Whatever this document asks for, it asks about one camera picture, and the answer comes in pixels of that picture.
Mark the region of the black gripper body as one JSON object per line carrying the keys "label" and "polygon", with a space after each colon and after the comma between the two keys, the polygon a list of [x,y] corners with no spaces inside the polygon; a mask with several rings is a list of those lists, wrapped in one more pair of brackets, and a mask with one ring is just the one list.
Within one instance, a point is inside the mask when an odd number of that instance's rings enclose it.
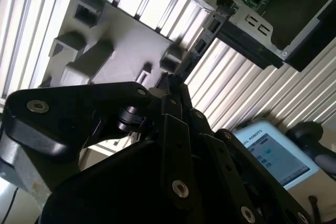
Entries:
{"label": "black gripper body", "polygon": [[208,155],[192,156],[194,185],[180,198],[162,189],[162,150],[136,143],[61,183],[40,223],[237,223]]}

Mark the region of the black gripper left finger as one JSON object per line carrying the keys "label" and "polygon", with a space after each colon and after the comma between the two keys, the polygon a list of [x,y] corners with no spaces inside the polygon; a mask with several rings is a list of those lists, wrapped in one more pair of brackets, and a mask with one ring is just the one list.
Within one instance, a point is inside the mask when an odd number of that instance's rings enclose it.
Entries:
{"label": "black gripper left finger", "polygon": [[63,182],[81,173],[80,152],[89,146],[140,133],[162,150],[162,189],[180,198],[194,185],[189,125],[164,90],[136,82],[30,89],[14,92],[4,108],[4,162],[8,179],[44,207]]}

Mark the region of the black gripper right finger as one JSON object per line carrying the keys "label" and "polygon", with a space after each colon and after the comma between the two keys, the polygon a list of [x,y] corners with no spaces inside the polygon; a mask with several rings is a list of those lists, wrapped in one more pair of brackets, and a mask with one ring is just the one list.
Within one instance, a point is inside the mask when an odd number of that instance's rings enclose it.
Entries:
{"label": "black gripper right finger", "polygon": [[172,97],[189,125],[206,223],[312,223],[309,214],[231,133],[213,132],[194,109],[188,87],[172,77]]}

